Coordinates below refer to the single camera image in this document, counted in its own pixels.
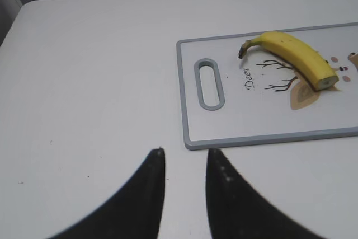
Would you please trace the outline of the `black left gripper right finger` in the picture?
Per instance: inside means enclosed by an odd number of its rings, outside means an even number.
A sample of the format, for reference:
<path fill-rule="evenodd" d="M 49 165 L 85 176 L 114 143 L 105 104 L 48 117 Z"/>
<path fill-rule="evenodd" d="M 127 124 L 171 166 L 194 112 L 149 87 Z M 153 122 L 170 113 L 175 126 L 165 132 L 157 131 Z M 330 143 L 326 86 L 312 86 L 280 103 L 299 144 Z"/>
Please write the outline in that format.
<path fill-rule="evenodd" d="M 320 238 L 267 201 L 219 149 L 208 150 L 205 198 L 212 238 Z"/>

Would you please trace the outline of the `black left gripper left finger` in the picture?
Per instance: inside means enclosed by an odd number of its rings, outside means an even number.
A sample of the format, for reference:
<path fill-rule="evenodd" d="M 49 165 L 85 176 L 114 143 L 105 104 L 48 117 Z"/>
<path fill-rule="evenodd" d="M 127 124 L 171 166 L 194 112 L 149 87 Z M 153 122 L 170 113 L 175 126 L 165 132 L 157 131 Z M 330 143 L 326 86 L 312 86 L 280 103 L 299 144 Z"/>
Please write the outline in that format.
<path fill-rule="evenodd" d="M 165 183 L 164 149 L 153 149 L 109 200 L 53 238 L 157 238 Z"/>

